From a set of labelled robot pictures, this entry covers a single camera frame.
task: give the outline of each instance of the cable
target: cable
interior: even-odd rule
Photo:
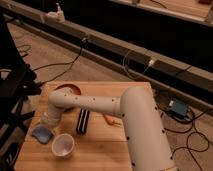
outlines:
[[[185,69],[182,69],[180,71],[178,71],[175,75],[174,75],[174,78],[177,78],[178,75],[186,72],[187,70],[189,70],[190,68],[192,67],[192,65],[189,65],[188,67],[186,67]]]
[[[68,72],[68,71],[72,68],[73,64],[77,61],[77,59],[81,56],[81,53],[82,53],[82,50],[83,50],[83,44],[82,44],[82,46],[81,46],[81,48],[80,48],[80,50],[79,50],[79,53],[78,53],[77,56],[74,58],[74,60],[72,60],[72,61],[70,61],[70,62],[65,62],[65,63],[54,63],[54,64],[43,65],[43,66],[41,66],[41,67],[38,67],[38,68],[33,69],[33,71],[38,71],[38,70],[40,70],[40,69],[47,68],[47,67],[51,67],[51,66],[69,65],[69,67],[68,67],[65,71],[63,71],[62,73],[56,75],[55,77],[53,77],[53,78],[51,78],[51,79],[49,79],[49,80],[46,80],[46,81],[41,82],[41,85],[43,85],[43,84],[45,84],[45,83],[47,83],[47,82],[49,82],[49,81],[53,81],[53,80],[57,79],[58,77],[64,75],[66,72]]]
[[[194,152],[199,152],[199,153],[201,153],[201,152],[206,152],[208,149],[209,149],[209,147],[210,147],[210,143],[208,142],[208,141],[206,141],[207,142],[207,146],[204,148],[204,149],[195,149],[195,148],[191,148],[190,147],[190,145],[189,145],[189,140],[190,140],[190,137],[192,137],[193,135],[195,135],[195,134],[198,134],[201,138],[203,138],[204,139],[204,137],[206,137],[203,133],[201,133],[201,132],[197,132],[197,131],[195,131],[195,132],[191,132],[188,136],[187,136],[187,139],[186,139],[186,146],[182,146],[182,147],[178,147],[178,148],[176,148],[173,152],[172,152],[172,157],[174,157],[174,155],[175,155],[175,153],[177,152],[177,151],[179,151],[180,149],[187,149],[188,150],[188,152],[189,152],[189,154],[191,155],[191,157],[192,157],[192,159],[194,160],[194,162],[197,164],[197,166],[199,167],[199,169],[201,170],[201,171],[203,171],[203,168],[201,167],[201,165],[200,165],[200,163],[197,161],[197,159],[195,158],[195,156],[193,155],[193,153],[192,153],[192,151],[194,151]]]
[[[158,1],[156,1],[156,0],[150,0],[150,1],[156,3],[156,4],[160,5],[160,6],[162,6],[162,7],[165,8],[165,9],[168,9],[168,8],[166,7],[166,5],[160,3],[160,2],[158,2]]]
[[[129,49],[129,50],[127,51],[127,53],[125,54],[124,58],[123,58],[123,69],[124,69],[125,73],[127,74],[127,76],[128,76],[129,78],[131,78],[132,80],[137,80],[137,79],[140,78],[141,76],[139,75],[139,76],[134,77],[134,76],[129,72],[129,62],[130,62],[130,59],[127,58],[127,57],[129,56],[129,54],[131,54],[132,51],[138,50],[138,49],[141,49],[141,47],[140,47],[140,48],[135,48],[135,49]],[[151,66],[153,66],[154,64],[155,64],[155,60],[151,59],[151,60],[149,61],[149,64],[147,65],[147,67],[146,67],[146,68],[144,69],[144,71],[142,72],[142,74],[145,74],[145,72],[146,72]]]
[[[161,118],[163,117],[164,114],[167,114],[167,112],[165,112],[165,111],[162,110]],[[192,130],[192,128],[193,128],[193,123],[191,123],[191,122],[190,122],[190,123],[185,123],[183,120],[182,120],[182,121],[181,121],[181,120],[177,120],[176,118],[172,117],[172,115],[168,115],[168,114],[167,114],[167,116],[169,116],[169,118],[175,120],[176,122],[178,122],[178,123],[180,123],[180,124],[191,124],[191,126],[190,126],[188,129],[184,130],[184,131],[177,131],[177,130],[173,130],[173,129],[164,127],[164,129],[165,129],[166,131],[169,131],[169,132],[172,132],[172,133],[176,133],[176,134],[186,134],[186,133],[188,133],[188,132],[190,132],[190,131]]]
[[[194,111],[193,111],[191,108],[189,108],[189,112],[191,113],[192,118],[191,118],[191,120],[190,120],[188,123],[191,123],[191,126],[190,126],[189,129],[187,129],[187,130],[185,130],[185,131],[176,131],[176,130],[170,130],[170,129],[164,128],[164,129],[167,130],[167,131],[174,132],[174,133],[181,133],[181,134],[182,134],[182,133],[188,133],[189,131],[192,130],[192,128],[195,129],[194,132],[191,132],[191,133],[187,136],[187,138],[186,138],[186,146],[181,146],[181,147],[177,147],[176,149],[174,149],[174,151],[172,152],[172,157],[174,157],[174,155],[175,155],[175,153],[176,153],[177,151],[179,151],[179,150],[181,150],[181,149],[187,149],[187,151],[189,152],[190,156],[192,157],[192,159],[194,160],[194,162],[196,163],[196,165],[198,166],[198,168],[199,168],[201,171],[203,171],[203,168],[201,167],[200,163],[197,161],[197,159],[195,158],[195,156],[194,156],[194,154],[193,154],[192,152],[199,152],[199,153],[200,153],[200,152],[205,152],[205,151],[207,151],[207,150],[210,148],[210,145],[213,145],[213,142],[211,142],[211,141],[206,137],[205,134],[203,134],[203,133],[201,133],[200,131],[198,131],[198,129],[196,128],[196,122],[195,122],[195,121],[196,121],[198,118],[200,118],[201,116],[203,116],[205,113],[207,113],[207,112],[209,112],[209,111],[211,111],[211,110],[213,110],[213,108],[209,108],[209,109],[207,109],[207,110],[201,112],[201,113],[198,114],[197,116],[195,116]],[[195,148],[191,148],[191,147],[190,147],[190,144],[189,144],[190,138],[191,138],[193,135],[196,135],[196,134],[198,134],[198,135],[199,135],[203,140],[205,140],[205,142],[207,143],[207,145],[206,145],[205,148],[203,148],[203,149],[195,149]]]

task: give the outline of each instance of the wooden tabletop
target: wooden tabletop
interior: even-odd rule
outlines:
[[[55,128],[56,134],[69,133],[75,139],[75,150],[68,159],[53,156],[52,140],[41,145],[31,137],[32,127],[39,122],[46,111],[48,94],[63,84],[74,84],[82,95],[118,97],[130,86],[141,86],[152,93],[147,82],[51,82],[45,85],[41,98],[32,119],[29,131],[15,164],[16,171],[130,171],[131,162],[126,144],[124,129],[120,126],[108,125],[103,115],[91,112],[86,135],[75,132],[79,108],[67,111],[61,124]]]

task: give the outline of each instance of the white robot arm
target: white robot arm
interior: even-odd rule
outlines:
[[[53,91],[42,123],[55,127],[64,110],[81,107],[122,118],[134,171],[177,171],[153,97],[141,87],[120,98],[74,95],[70,88]]]

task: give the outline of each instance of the white cup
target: white cup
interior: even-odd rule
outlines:
[[[55,137],[52,143],[52,152],[57,157],[69,157],[75,146],[73,137],[69,134],[60,134]]]

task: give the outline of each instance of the small blue object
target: small blue object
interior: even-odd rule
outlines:
[[[53,133],[43,124],[38,124],[31,135],[35,137],[41,144],[47,144],[53,137]]]
[[[175,114],[178,114],[181,117],[185,117],[188,112],[188,105],[183,101],[174,99],[171,105],[171,111],[174,112]]]

